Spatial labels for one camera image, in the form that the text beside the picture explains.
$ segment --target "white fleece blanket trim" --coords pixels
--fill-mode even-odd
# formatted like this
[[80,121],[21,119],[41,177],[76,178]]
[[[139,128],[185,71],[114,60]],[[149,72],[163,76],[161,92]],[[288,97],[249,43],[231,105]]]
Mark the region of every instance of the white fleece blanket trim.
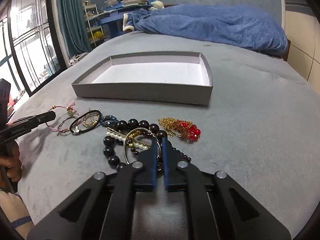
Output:
[[122,30],[125,32],[126,30],[132,30],[134,32],[134,26],[128,25],[126,26],[128,22],[128,14],[124,13],[123,14],[123,25],[122,25]]

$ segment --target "teal curtain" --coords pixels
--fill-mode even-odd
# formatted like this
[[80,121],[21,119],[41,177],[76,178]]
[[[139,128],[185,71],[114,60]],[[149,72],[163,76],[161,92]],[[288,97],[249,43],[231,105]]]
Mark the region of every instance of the teal curtain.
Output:
[[59,24],[69,57],[90,52],[81,0],[57,0]]

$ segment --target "blue blanket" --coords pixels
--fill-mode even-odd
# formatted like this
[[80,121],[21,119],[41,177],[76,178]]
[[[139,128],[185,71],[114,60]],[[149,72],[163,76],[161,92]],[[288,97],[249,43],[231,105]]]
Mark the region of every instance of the blue blanket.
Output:
[[246,5],[141,9],[124,15],[123,28],[225,43],[274,56],[283,55],[288,47],[281,26],[267,12]]

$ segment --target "blue desk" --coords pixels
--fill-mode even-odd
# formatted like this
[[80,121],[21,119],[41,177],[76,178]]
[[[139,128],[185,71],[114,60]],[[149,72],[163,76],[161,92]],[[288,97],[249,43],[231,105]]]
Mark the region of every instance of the blue desk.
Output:
[[151,6],[151,3],[153,1],[154,0],[148,0],[148,5],[144,5],[144,6],[133,5],[133,6],[122,7],[122,3],[118,3],[112,7],[107,7],[106,11],[113,10],[113,9],[115,9],[116,11],[111,12],[108,17],[98,20],[98,25],[104,25],[104,24],[108,25],[110,38],[123,35],[125,34],[125,32],[123,31],[119,32],[117,27],[117,21],[123,20],[123,14],[126,12],[139,10],[141,8],[147,9]]

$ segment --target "gray box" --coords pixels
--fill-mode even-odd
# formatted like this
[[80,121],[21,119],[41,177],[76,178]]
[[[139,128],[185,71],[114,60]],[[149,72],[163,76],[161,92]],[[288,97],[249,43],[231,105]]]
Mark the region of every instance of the gray box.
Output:
[[208,105],[212,73],[198,52],[139,52],[102,60],[72,87],[78,97]]

